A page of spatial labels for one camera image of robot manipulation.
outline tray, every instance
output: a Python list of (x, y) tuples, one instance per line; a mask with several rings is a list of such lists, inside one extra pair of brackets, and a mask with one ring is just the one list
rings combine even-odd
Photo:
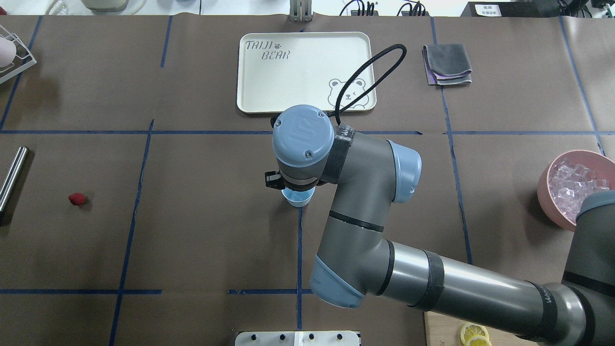
[[(239, 41), (237, 107), (244, 113), (300, 104), (333, 110), (344, 83), (370, 58), (370, 39), (360, 32), (246, 34)], [(370, 66), (348, 88), (342, 107), (373, 83)], [(348, 111), (375, 105), (373, 90)]]

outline lemon slice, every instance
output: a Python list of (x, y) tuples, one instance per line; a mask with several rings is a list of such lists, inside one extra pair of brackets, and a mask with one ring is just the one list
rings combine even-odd
[(491, 341), (482, 335), (476, 335), (468, 339), (464, 346), (491, 346)]
[(461, 344), (465, 346), (466, 341), (473, 336), (484, 336), (487, 340), (489, 340), (489, 333), (485, 327), (472, 322), (464, 324), (463, 327), (461, 327), (461, 332), (459, 333)]

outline wooden board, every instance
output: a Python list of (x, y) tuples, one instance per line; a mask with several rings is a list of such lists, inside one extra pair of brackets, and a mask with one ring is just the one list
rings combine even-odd
[[(460, 346), (459, 332), (466, 321), (441, 315), (435, 312), (425, 313), (425, 336), (427, 346)], [(519, 339), (511, 333), (487, 328), (489, 340), (493, 346), (536, 346), (537, 343)]]

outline bear drawing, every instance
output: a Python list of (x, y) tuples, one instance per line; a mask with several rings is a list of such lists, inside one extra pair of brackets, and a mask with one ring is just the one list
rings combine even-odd
[[(329, 87), (331, 88), (331, 93), (329, 94), (329, 104), (335, 107), (335, 102), (338, 100), (339, 92), (346, 82), (341, 82), (339, 79), (331, 79), (329, 81)], [(365, 81), (357, 78), (352, 81), (352, 84), (348, 86), (344, 95), (342, 96), (342, 102), (340, 107), (345, 107), (348, 103), (351, 103), (354, 99), (359, 97), (363, 92), (365, 92)], [(365, 105), (369, 103), (370, 97), (368, 95), (363, 96), (357, 103), (355, 103), (349, 109), (356, 110), (364, 110)]]

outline gray cloth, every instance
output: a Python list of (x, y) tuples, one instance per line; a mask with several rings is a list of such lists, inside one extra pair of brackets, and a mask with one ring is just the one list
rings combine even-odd
[(465, 84), (472, 82), (472, 66), (463, 44), (423, 46), (427, 83), (430, 85)]

